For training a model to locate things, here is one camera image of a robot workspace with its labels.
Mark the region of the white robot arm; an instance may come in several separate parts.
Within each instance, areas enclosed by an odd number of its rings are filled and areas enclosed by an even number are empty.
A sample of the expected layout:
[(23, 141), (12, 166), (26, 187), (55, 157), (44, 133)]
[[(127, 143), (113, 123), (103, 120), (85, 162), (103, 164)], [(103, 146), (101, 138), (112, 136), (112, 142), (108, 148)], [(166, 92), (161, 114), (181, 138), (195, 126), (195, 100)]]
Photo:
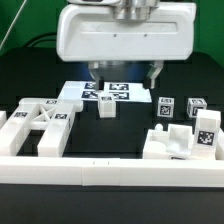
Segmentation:
[(194, 44), (196, 5), (161, 0), (67, 0), (56, 51), (65, 62), (86, 62), (98, 82), (102, 61), (150, 61), (147, 88), (168, 60), (185, 60)]

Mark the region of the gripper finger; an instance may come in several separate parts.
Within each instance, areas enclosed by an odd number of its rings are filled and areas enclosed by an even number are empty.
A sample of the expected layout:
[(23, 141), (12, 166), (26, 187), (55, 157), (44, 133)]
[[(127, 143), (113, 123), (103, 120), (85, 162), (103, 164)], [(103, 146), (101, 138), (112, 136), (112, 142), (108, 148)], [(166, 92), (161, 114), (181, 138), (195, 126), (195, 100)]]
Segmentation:
[(95, 81), (95, 89), (103, 90), (104, 89), (104, 78), (98, 74), (99, 63), (98, 62), (89, 62), (88, 70)]
[(145, 89), (154, 89), (155, 88), (155, 81), (157, 76), (160, 74), (164, 67), (164, 62), (160, 60), (153, 61), (150, 64), (150, 69), (147, 75), (144, 77), (143, 87)]

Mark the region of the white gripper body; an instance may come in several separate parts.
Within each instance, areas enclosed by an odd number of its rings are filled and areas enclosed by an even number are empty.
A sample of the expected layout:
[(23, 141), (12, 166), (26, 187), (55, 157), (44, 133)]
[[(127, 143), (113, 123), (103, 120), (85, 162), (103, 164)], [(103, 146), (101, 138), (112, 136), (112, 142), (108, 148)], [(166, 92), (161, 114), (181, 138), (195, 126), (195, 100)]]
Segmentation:
[(72, 2), (59, 17), (57, 54), (67, 62), (185, 60), (195, 16), (194, 3)]

